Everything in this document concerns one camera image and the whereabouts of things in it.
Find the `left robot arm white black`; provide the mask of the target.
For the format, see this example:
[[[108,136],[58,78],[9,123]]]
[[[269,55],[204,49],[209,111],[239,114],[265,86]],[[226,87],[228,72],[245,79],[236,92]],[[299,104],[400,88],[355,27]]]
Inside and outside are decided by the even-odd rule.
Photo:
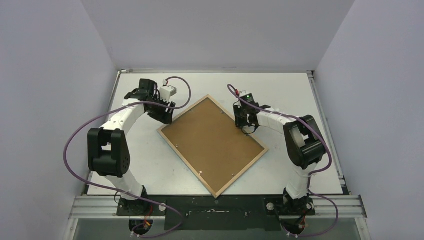
[[[171,97],[176,93],[174,86],[165,83],[159,87],[155,81],[142,78],[138,88],[125,95],[123,109],[101,127],[91,128],[87,133],[89,169],[122,190],[120,205],[139,216],[149,210],[150,203],[146,188],[130,171],[126,134],[144,114],[163,124],[171,124],[176,106]]]

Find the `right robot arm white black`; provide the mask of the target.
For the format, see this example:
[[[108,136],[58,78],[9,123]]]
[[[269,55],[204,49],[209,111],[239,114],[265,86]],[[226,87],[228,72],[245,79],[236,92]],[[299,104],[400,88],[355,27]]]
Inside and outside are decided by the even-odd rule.
[[[309,199],[311,175],[327,153],[322,134],[311,115],[288,116],[268,105],[255,102],[252,93],[236,91],[233,104],[236,127],[269,128],[283,134],[287,154],[292,162],[289,180],[283,191],[282,210],[288,215],[300,215],[313,208]]]

